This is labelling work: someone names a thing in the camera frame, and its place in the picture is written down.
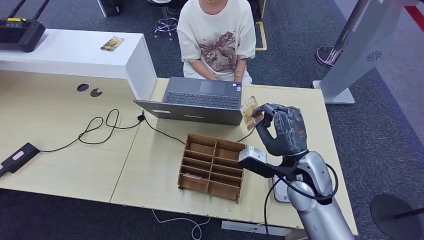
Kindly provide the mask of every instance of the graphic print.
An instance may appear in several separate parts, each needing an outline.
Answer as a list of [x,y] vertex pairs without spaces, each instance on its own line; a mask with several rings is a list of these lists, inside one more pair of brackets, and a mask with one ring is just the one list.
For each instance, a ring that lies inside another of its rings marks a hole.
[[236,68],[236,37],[227,31],[212,44],[199,44],[206,63],[215,72],[232,72]]

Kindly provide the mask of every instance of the white cable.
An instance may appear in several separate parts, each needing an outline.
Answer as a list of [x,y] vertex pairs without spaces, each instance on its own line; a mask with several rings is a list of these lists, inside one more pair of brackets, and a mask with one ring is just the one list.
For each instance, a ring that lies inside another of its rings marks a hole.
[[[158,222],[158,223],[160,223],[160,224],[167,223],[167,222],[171,222],[171,221],[176,221],[176,220],[186,220],[186,221],[190,221],[190,222],[194,223],[194,224],[195,224],[195,226],[194,226],[194,227],[193,227],[193,229],[191,230],[191,237],[192,237],[194,240],[200,240],[200,239],[202,239],[202,229],[200,228],[200,226],[205,225],[205,224],[208,224],[208,223],[209,223],[209,221],[211,220],[211,218],[209,217],[209,219],[208,219],[207,221],[205,221],[205,222],[203,222],[203,223],[197,223],[197,222],[195,222],[195,221],[193,221],[193,220],[191,220],[191,219],[183,218],[183,217],[179,217],[179,218],[173,218],[173,219],[168,219],[168,220],[160,221],[160,220],[159,220],[159,218],[158,218],[158,216],[156,216],[155,210],[153,210],[153,209],[152,209],[151,211],[153,212],[153,215],[154,215],[154,217],[156,218],[157,222]],[[196,228],[199,228],[200,236],[199,236],[198,238],[196,238],[196,237],[194,236],[194,234],[193,234]]]

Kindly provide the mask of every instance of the yellow floor tape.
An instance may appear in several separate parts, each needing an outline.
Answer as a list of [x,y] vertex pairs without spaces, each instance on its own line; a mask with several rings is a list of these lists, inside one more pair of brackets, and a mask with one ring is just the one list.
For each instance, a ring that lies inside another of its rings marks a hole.
[[262,47],[257,47],[256,51],[265,51],[268,49],[268,46],[267,46],[267,38],[265,37],[264,23],[261,21],[257,21],[256,24],[259,25],[260,38],[262,39]]

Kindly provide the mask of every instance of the laptop touchpad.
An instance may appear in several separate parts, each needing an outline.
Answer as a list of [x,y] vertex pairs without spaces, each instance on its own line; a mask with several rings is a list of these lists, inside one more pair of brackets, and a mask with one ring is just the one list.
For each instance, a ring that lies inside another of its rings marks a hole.
[[224,82],[202,81],[199,92],[206,94],[225,94],[225,86],[226,84]]

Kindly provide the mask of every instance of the gray carpet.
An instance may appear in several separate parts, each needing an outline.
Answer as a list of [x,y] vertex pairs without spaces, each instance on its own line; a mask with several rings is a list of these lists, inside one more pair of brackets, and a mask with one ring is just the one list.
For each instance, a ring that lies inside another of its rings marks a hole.
[[[0,0],[0,16],[17,2]],[[28,0],[18,16],[32,16],[30,9],[40,2]],[[268,50],[258,51],[247,66],[253,83],[309,88],[313,80],[322,79],[328,69],[316,62],[314,52],[338,37],[344,24],[338,11],[333,0],[268,0],[263,20]],[[166,35],[153,38],[153,26],[161,15],[144,0],[128,1],[121,16],[107,19],[95,0],[52,0],[40,20],[53,29],[144,33],[158,77],[182,76],[178,41],[168,41]],[[404,131],[411,126],[399,117],[399,106],[382,82],[372,70],[350,88],[355,105],[327,107],[361,240],[388,239],[370,215],[376,195],[393,194],[414,207],[422,207],[424,199],[423,146],[414,141],[413,131]],[[173,216],[184,214],[160,212],[159,217]],[[0,239],[5,240],[178,240],[189,239],[191,228],[187,222],[159,225],[149,210],[141,208],[0,191]],[[221,230],[217,219],[202,229],[205,240],[279,239]]]

